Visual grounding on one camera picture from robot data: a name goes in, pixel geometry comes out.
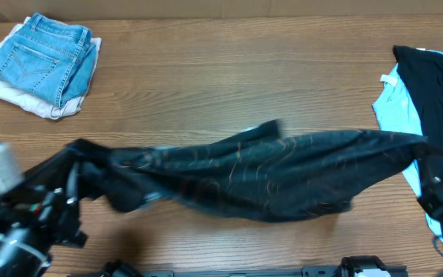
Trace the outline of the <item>black printed cycling jersey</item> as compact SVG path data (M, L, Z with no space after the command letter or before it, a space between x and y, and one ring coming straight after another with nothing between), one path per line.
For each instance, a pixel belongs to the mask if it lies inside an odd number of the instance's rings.
M284 137L276 121L221 141L185 147L108 148L78 139L79 195L119 212L174 200L203 212L296 222L346 212L368 187L398 174L425 138L380 130Z

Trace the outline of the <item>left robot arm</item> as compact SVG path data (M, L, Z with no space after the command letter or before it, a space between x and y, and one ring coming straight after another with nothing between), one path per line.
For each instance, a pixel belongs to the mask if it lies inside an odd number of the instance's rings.
M8 149L0 152L0 276L41 276L54 245L81 248L79 157L70 151L20 172Z

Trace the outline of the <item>light blue t-shirt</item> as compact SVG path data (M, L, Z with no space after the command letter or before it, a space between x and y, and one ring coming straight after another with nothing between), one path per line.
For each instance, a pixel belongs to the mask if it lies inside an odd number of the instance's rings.
M379 128L382 131L423 135L417 109L398 74L398 63L389 74L381 76L380 82L383 83L384 89L372 104ZM411 163L402 174L416 196L421 196L418 163ZM441 224L426 213L425 218L430 230L443 242Z

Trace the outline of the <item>folded white cloth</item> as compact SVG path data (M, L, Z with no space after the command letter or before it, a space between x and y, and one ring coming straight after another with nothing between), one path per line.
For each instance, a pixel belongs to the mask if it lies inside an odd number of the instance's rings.
M0 48L29 20L30 17L27 17L23 23L18 23L15 25L10 33L0 42ZM81 111L82 104L88 94L91 81L92 80L88 81L88 87L83 95L67 101L62 108L53 106L45 100L30 94L29 92L13 88L8 83L3 81L0 81L0 99L12 103L13 105L17 105L23 110L31 112L41 118L57 120L63 117L75 115Z

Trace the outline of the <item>folded blue denim jeans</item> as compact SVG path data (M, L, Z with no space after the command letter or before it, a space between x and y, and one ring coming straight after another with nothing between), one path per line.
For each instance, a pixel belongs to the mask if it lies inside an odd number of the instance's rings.
M0 81L62 108L92 79L93 31L35 13L0 48Z

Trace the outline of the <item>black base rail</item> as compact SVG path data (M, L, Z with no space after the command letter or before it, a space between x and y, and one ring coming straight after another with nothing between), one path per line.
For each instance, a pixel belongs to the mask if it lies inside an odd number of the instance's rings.
M406 265L388 266L374 255L349 256L339 265L304 265L300 269L174 272L138 271L120 260L94 273L70 277L409 277Z

